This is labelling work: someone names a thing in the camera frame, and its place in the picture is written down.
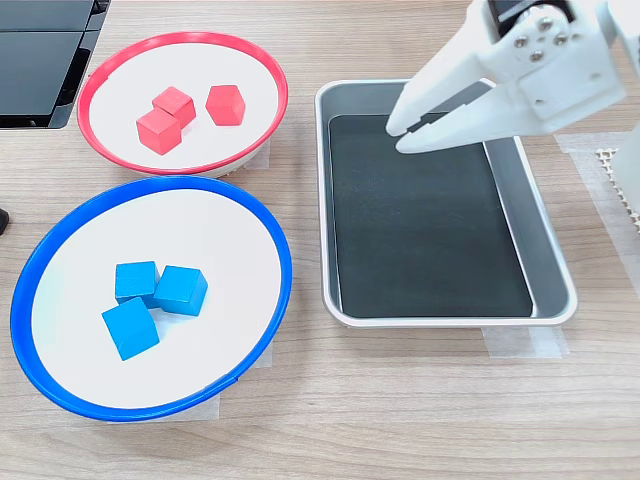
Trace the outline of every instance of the wooden table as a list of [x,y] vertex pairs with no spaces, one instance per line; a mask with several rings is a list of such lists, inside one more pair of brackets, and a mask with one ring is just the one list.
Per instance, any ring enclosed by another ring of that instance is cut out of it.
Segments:
[[[0,478],[640,478],[640,301],[571,159],[525,146],[580,294],[563,360],[490,359],[480,330],[347,330],[320,298],[313,95],[337,79],[411,76],[454,33],[467,0],[116,2],[91,69],[145,37],[232,33],[265,47],[291,86],[271,168],[228,180],[281,222],[295,263],[274,366],[222,395],[210,422],[113,425],[60,409],[29,383],[11,296],[65,214],[137,176],[61,131],[0,131]],[[640,90],[568,131],[629,130]]]

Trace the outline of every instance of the tray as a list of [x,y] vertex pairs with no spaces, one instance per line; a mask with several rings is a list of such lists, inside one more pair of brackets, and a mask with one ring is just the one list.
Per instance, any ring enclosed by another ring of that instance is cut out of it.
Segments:
[[[400,155],[384,131],[406,81],[316,96],[322,291],[350,327],[549,326],[577,295],[520,140]],[[426,121],[469,103],[478,82]]]

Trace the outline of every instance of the wooden block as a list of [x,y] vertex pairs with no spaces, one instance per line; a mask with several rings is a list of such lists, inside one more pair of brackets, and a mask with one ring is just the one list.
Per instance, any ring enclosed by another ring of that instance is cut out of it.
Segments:
[[153,317],[136,297],[102,314],[122,360],[128,360],[160,343]]
[[200,270],[167,265],[154,298],[165,312],[197,316],[207,288],[207,281]]
[[136,122],[143,145],[164,155],[182,141],[180,122],[164,110],[154,108]]
[[245,103],[236,85],[211,87],[206,106],[213,123],[218,126],[237,126],[244,118]]
[[175,87],[169,87],[153,99],[153,106],[164,110],[180,122],[180,128],[186,127],[196,118],[193,99]]
[[153,296],[159,279],[155,262],[116,265],[116,301],[124,303],[140,297],[147,308],[158,308]]

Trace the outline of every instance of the tray rim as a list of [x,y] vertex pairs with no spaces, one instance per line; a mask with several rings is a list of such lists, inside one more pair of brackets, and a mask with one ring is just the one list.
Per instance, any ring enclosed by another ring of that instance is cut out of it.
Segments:
[[[513,137],[518,155],[523,164],[523,169],[527,178],[527,183],[534,197],[536,209],[540,215],[540,219],[544,225],[544,231],[551,245],[556,263],[560,270],[560,274],[564,285],[567,289],[567,303],[562,311],[553,317],[384,317],[384,318],[356,318],[343,313],[335,304],[331,297],[330,276],[329,276],[329,245],[328,245],[328,226],[327,226],[327,198],[325,193],[325,184],[327,179],[324,173],[325,158],[324,144],[325,135],[322,123],[322,99],[330,90],[344,85],[371,85],[371,84],[390,84],[390,83],[407,83],[408,79],[368,79],[368,80],[337,80],[329,82],[322,86],[315,96],[315,119],[316,119],[316,153],[317,153],[317,169],[318,169],[318,216],[320,222],[320,255],[321,255],[321,284],[322,284],[322,300],[325,308],[339,322],[354,328],[478,328],[478,327],[534,327],[534,326],[557,326],[570,320],[576,313],[578,308],[578,294],[567,265],[567,261],[562,253],[560,242],[553,229],[551,219],[544,206],[542,195],[535,182],[533,172],[527,160],[524,147],[520,137]],[[495,83],[487,79],[480,80],[491,88],[495,87]],[[485,152],[487,153],[486,144],[491,142],[483,142]]]

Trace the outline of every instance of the blue bowl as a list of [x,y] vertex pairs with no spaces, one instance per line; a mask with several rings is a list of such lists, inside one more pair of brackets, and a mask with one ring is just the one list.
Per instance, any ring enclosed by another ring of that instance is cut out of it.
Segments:
[[[180,400],[147,408],[112,408],[87,402],[64,389],[49,374],[36,350],[31,329],[31,312],[38,284],[49,261],[62,244],[80,227],[107,210],[145,195],[178,189],[204,190],[225,196],[250,210],[267,228],[274,241],[282,280],[271,321],[253,350],[228,374],[203,390]],[[217,395],[234,384],[271,343],[289,303],[293,265],[287,239],[275,217],[249,193],[225,182],[191,176],[152,177],[122,185],[92,198],[63,218],[44,237],[27,261],[16,285],[11,305],[11,337],[16,357],[31,383],[62,408],[89,418],[111,422],[134,422],[171,415]]]

